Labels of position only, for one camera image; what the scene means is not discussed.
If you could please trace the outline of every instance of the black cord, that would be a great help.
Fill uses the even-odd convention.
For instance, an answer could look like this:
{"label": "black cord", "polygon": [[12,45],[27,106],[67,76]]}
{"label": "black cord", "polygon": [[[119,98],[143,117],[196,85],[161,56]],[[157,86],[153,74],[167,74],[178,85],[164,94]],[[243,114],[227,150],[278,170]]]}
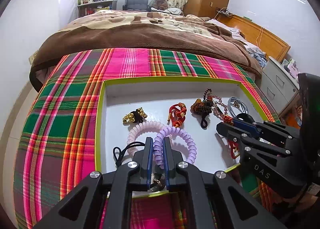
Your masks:
{"label": "black cord", "polygon": [[[121,150],[121,148],[119,147],[114,147],[113,148],[113,157],[115,158],[116,160],[116,166],[117,168],[121,166],[121,163],[122,163],[122,159],[126,153],[126,151],[130,148],[133,148],[133,147],[137,147],[137,146],[145,146],[144,143],[142,142],[131,142],[130,144],[128,144],[124,150]],[[116,156],[116,150],[119,150],[119,157]]]}

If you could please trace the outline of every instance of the red beaded keychain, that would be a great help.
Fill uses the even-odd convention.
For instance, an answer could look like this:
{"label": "red beaded keychain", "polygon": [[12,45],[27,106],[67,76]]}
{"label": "red beaded keychain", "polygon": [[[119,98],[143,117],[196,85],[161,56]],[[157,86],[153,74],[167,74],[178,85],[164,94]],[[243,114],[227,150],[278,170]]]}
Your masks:
{"label": "red beaded keychain", "polygon": [[[223,122],[233,126],[233,118],[228,115],[228,107],[227,105],[222,103],[222,98],[216,95],[213,95],[212,97],[218,100],[217,102],[215,102],[215,107],[213,107],[213,113],[215,114],[215,116],[220,117]],[[218,105],[221,105],[224,108],[224,113],[219,109]],[[235,151],[239,152],[238,144],[231,140],[228,140],[228,143],[230,145],[231,158],[235,160],[240,155],[240,153],[235,155]]]}
{"label": "red beaded keychain", "polygon": [[172,105],[169,109],[168,122],[171,120],[172,126],[176,128],[180,127],[186,119],[186,113],[187,113],[187,108],[184,103],[180,102],[178,104]]}

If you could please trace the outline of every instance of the bed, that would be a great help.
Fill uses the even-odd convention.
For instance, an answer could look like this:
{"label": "bed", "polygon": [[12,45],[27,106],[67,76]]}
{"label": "bed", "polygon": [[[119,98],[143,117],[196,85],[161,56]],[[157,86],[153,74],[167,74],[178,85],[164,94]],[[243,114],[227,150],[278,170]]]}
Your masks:
{"label": "bed", "polygon": [[[255,83],[241,67],[230,61],[145,48],[94,49],[63,56],[33,103],[20,139],[13,185],[19,228],[32,228],[95,170],[95,127],[103,81],[144,76],[209,77],[241,82],[267,119],[279,122],[276,112]],[[271,191],[267,185],[244,172],[238,170],[234,178],[271,210]],[[142,224],[150,220],[145,214],[150,213],[147,211],[152,210],[154,201],[162,207],[159,212],[152,212],[156,219],[172,219],[174,223],[165,228],[187,226],[187,203],[183,192],[133,201],[131,228],[148,228]]]}
{"label": "bed", "polygon": [[[208,23],[212,23],[214,25],[217,25],[225,30],[228,30],[230,31],[231,35],[232,35],[232,38],[235,39],[235,40],[238,40],[240,41],[245,49],[247,50],[248,54],[255,58],[261,68],[264,68],[266,65],[267,65],[267,56],[266,56],[266,52],[263,52],[259,46],[256,46],[250,42],[248,42],[244,37],[245,35],[237,28],[233,28],[233,27],[228,27],[227,25],[219,22],[218,20],[216,19],[210,19],[210,20],[206,20],[206,22]],[[249,75],[249,77],[255,81],[256,79],[256,76],[253,74],[253,73],[250,73],[249,71],[247,71],[247,74]]]}
{"label": "bed", "polygon": [[258,43],[259,48],[266,53],[267,60],[271,56],[282,62],[290,49],[290,46],[275,34],[238,15],[232,17],[219,15],[217,20],[228,27],[239,29],[246,41],[254,45]]}
{"label": "bed", "polygon": [[39,91],[64,55],[103,48],[164,49],[233,62],[257,79],[261,67],[232,33],[188,15],[100,10],[78,18],[50,36],[38,50],[30,81]]}

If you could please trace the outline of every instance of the pink coil bracelet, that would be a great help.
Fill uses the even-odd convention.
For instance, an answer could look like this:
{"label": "pink coil bracelet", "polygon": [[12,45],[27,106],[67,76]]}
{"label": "pink coil bracelet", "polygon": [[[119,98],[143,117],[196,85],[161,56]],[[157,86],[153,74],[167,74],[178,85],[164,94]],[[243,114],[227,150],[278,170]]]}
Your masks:
{"label": "pink coil bracelet", "polygon": [[[156,121],[144,121],[142,123],[137,124],[135,127],[133,127],[127,138],[127,145],[129,145],[131,142],[136,141],[136,138],[139,136],[140,133],[152,131],[156,129],[157,131],[162,130],[164,127],[164,124],[161,122],[156,122]],[[134,155],[137,150],[136,147],[128,149],[129,153]]]}

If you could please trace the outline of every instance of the teddy bear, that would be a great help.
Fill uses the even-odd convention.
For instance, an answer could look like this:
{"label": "teddy bear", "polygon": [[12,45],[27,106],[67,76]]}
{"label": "teddy bear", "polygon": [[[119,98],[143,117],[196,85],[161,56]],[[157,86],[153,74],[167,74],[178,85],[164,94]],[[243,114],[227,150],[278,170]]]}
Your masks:
{"label": "teddy bear", "polygon": [[152,7],[159,10],[166,10],[168,8],[168,3],[166,0],[155,0]]}

